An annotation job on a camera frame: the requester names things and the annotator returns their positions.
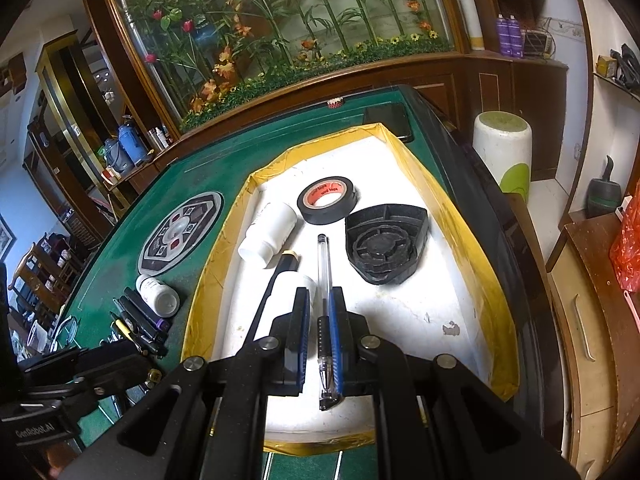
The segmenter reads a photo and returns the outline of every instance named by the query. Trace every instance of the drawer handle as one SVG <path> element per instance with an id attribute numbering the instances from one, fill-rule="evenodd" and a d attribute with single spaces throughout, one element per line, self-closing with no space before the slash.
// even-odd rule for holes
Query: drawer handle
<path id="1" fill-rule="evenodd" d="M 582 344 L 584 345 L 584 354 L 587 356 L 587 359 L 592 363 L 596 362 L 595 357 L 591 355 L 591 351 L 589 350 L 589 342 L 587 341 L 587 333 L 584 331 L 584 323 L 582 322 L 582 316 L 580 315 L 580 309 L 578 308 L 578 296 L 580 294 L 576 294 L 574 298 L 574 308 L 575 315 L 578 318 L 578 325 L 580 326 L 580 332 L 582 333 Z"/>
<path id="2" fill-rule="evenodd" d="M 582 470 L 583 473 L 582 475 L 582 480 L 587 480 L 587 476 L 589 476 L 589 472 L 591 471 L 591 467 L 593 466 L 593 464 L 595 463 L 595 460 L 589 460 L 585 465 L 584 465 L 584 469 Z"/>

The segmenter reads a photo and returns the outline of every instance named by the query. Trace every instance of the tape roll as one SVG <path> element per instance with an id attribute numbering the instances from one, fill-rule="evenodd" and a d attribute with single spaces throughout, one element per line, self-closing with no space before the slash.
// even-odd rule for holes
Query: tape roll
<path id="1" fill-rule="evenodd" d="M 337 200 L 327 205 L 316 205 L 318 200 L 328 194 L 339 194 Z M 298 209 L 305 222 L 313 225 L 327 225 L 346 218 L 356 207 L 353 182 L 343 176 L 329 176 L 307 186 L 298 197 Z"/>

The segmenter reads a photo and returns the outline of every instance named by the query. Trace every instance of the shelf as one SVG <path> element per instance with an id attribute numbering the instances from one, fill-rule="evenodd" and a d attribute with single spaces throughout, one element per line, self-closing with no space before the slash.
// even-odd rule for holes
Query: shelf
<path id="1" fill-rule="evenodd" d="M 598 74 L 597 72 L 593 73 L 594 76 L 602 79 L 603 81 L 606 81 L 607 83 L 609 83 L 610 85 L 615 86 L 616 88 L 618 88 L 619 90 L 622 90 L 625 94 L 631 96 L 633 99 L 635 99 L 636 101 L 640 101 L 640 94 L 635 94 L 633 93 L 631 90 L 626 89 L 625 87 L 623 87 L 620 83 L 614 81 L 612 78 L 609 77 L 603 77 L 600 74 Z"/>

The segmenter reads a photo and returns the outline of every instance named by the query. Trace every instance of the white plastic bottle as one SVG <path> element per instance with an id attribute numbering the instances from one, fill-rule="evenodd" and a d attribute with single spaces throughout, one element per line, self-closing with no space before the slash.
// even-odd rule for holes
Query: white plastic bottle
<path id="1" fill-rule="evenodd" d="M 178 293 L 169 285 L 148 274 L 138 276 L 136 289 L 145 303 L 160 317 L 171 317 L 180 306 Z"/>
<path id="2" fill-rule="evenodd" d="M 284 202 L 269 202 L 246 230 L 238 254 L 249 264 L 264 269 L 277 254 L 298 221 Z"/>

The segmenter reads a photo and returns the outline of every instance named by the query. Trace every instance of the spray can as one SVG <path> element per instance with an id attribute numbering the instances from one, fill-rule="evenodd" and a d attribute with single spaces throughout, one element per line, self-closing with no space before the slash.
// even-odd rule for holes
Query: spray can
<path id="1" fill-rule="evenodd" d="M 495 28 L 498 30 L 498 38 L 500 39 L 500 54 L 510 56 L 511 38 L 509 37 L 509 25 L 501 14 L 498 14 L 498 19 L 495 20 Z"/>
<path id="2" fill-rule="evenodd" d="M 513 15 L 507 20 L 509 27 L 509 38 L 511 40 L 511 57 L 522 57 L 522 32 L 520 24 Z"/>

